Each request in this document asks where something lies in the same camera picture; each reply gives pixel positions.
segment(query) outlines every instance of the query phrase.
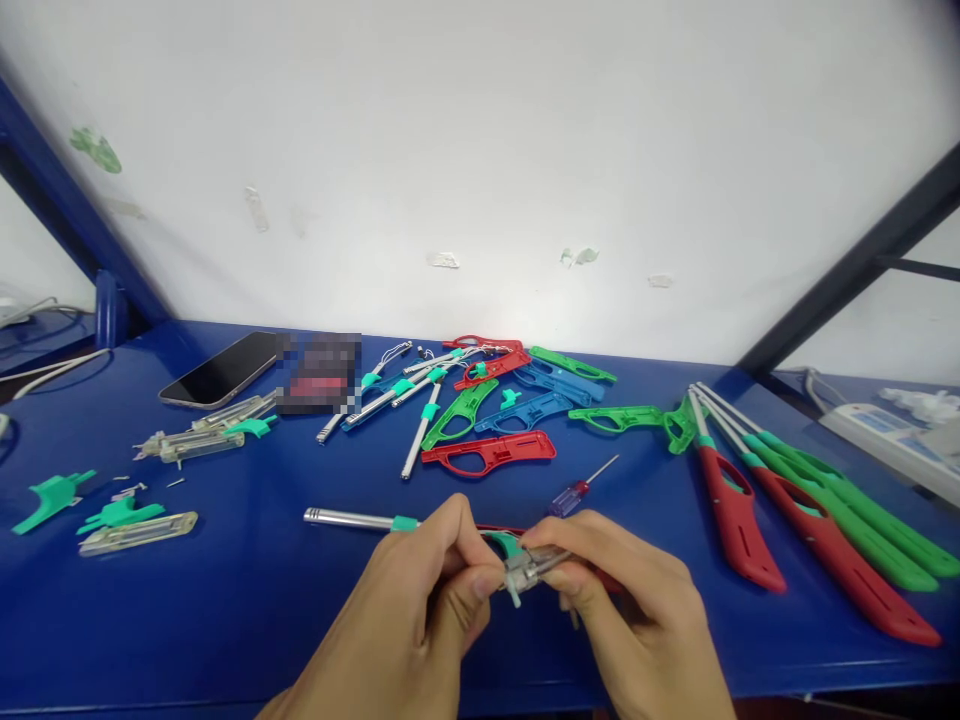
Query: wall stain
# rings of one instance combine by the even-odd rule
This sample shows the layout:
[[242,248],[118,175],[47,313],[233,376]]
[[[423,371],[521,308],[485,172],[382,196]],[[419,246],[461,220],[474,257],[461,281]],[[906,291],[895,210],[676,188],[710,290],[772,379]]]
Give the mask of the wall stain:
[[82,153],[86,153],[90,158],[108,173],[116,175],[123,167],[120,165],[120,159],[113,152],[107,139],[100,136],[97,140],[94,137],[93,130],[88,127],[74,128],[73,135],[70,137],[70,144]]

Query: blurred object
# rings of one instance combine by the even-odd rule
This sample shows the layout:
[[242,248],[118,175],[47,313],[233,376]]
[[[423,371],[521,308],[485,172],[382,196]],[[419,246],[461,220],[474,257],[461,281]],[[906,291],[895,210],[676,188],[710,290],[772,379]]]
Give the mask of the blurred object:
[[924,392],[883,388],[877,394],[898,408],[909,410],[917,420],[928,425],[943,425],[960,418],[960,397],[948,395],[946,390],[931,395]]

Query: red lighter handle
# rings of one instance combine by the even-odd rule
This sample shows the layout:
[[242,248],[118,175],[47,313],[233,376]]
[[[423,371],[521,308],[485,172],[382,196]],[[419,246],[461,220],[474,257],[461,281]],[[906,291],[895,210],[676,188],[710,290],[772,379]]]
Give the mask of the red lighter handle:
[[[483,470],[470,472],[454,467],[450,458],[454,455],[476,453],[483,458]],[[456,445],[441,445],[427,450],[420,455],[425,462],[439,461],[447,470],[463,477],[483,477],[491,470],[508,462],[517,460],[536,460],[539,458],[555,458],[557,449],[550,442],[547,434],[541,430],[528,433],[507,435],[502,438],[474,440],[473,442],[458,443]]]
[[479,335],[461,335],[455,340],[443,343],[444,347],[462,348],[479,347],[481,345],[499,345],[500,347],[507,347],[511,350],[523,350],[523,343],[519,340],[491,340],[490,338],[480,337]]
[[[747,580],[771,592],[787,591],[787,581],[770,554],[753,512],[753,488],[729,460],[707,445],[700,446],[700,460],[713,501],[713,513],[720,528],[727,562]],[[739,492],[724,480],[723,473],[742,489]]]
[[533,358],[527,355],[527,353],[525,353],[522,349],[512,350],[506,355],[504,355],[502,358],[499,358],[497,360],[490,360],[489,362],[487,362],[486,363],[487,374],[484,375],[483,377],[470,376],[470,373],[473,372],[473,368],[477,364],[477,363],[473,363],[473,365],[470,365],[466,370],[463,371],[463,380],[456,383],[453,386],[453,388],[457,392],[462,392],[468,387],[479,385],[480,383],[484,383],[492,377],[498,377],[499,375],[504,375],[510,372],[511,370],[516,370],[518,367],[528,365],[531,362],[533,362]]
[[[870,622],[887,635],[917,645],[937,647],[943,642],[940,634],[853,548],[826,508],[769,468],[751,469],[827,572]],[[801,506],[819,515],[810,514]]]

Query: clear plastic part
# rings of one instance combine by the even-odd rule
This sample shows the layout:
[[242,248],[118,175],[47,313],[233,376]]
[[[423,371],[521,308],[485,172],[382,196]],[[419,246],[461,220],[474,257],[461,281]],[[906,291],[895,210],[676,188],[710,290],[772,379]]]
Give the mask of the clear plastic part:
[[531,548],[503,563],[503,587],[510,593],[513,606],[520,607],[520,593],[540,583],[541,576],[565,560],[574,557],[569,550],[556,545]]
[[233,450],[243,447],[244,434],[223,435],[219,431],[196,433],[195,437],[179,442],[175,445],[165,445],[160,448],[160,460],[165,463],[182,462],[190,458],[210,455],[223,450]]
[[104,528],[80,543],[80,557],[92,557],[116,552],[128,547],[186,535],[197,524],[195,512],[168,515],[116,528]]

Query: blue workbench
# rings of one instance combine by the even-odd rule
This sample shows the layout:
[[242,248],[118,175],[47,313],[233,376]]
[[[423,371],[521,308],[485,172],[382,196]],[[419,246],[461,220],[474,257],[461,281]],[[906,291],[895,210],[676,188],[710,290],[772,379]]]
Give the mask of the blue workbench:
[[[338,430],[325,447],[314,438],[326,418],[295,417],[239,450],[187,461],[182,471],[156,458],[133,462],[132,445],[160,429],[185,429],[203,414],[162,405],[157,392],[252,329],[170,322],[4,407],[16,422],[16,447],[0,446],[0,458],[6,456],[0,460],[0,526],[33,512],[36,497],[28,485],[87,469],[99,474],[83,486],[86,497],[77,507],[24,537],[0,532],[0,712],[263,702],[297,677],[380,539],[363,530],[307,525],[305,508],[424,518],[459,491],[470,498],[478,522],[526,527],[562,488],[614,452],[620,461],[597,480],[584,505],[687,563],[736,697],[960,679],[960,581],[910,597],[943,635],[943,648],[889,638],[850,605],[760,492],[759,524],[789,583],[786,595],[770,595],[727,566],[695,455],[670,455],[658,431],[608,437],[557,416],[537,428],[557,447],[552,462],[507,465],[474,482],[439,464],[418,465],[405,484],[400,469],[424,394],[349,434]],[[365,369],[396,342],[365,337]],[[415,342],[439,349],[436,342]],[[950,517],[741,372],[577,357],[620,376],[605,405],[672,408],[690,382],[707,382],[960,553]],[[279,372],[264,375],[243,396],[269,391]],[[501,387],[523,390],[522,399],[536,392],[509,379]],[[441,405],[453,395],[448,382]],[[499,391],[480,416],[498,405]],[[118,475],[132,480],[111,480]],[[187,481],[166,487],[181,477]],[[137,481],[149,486],[140,502],[163,503],[171,513],[196,510],[198,528],[176,540],[80,558],[74,533],[81,520],[116,488]],[[587,637],[574,632],[552,591],[534,589],[519,610],[502,593],[493,599],[491,624],[464,661],[464,715],[603,702]]]

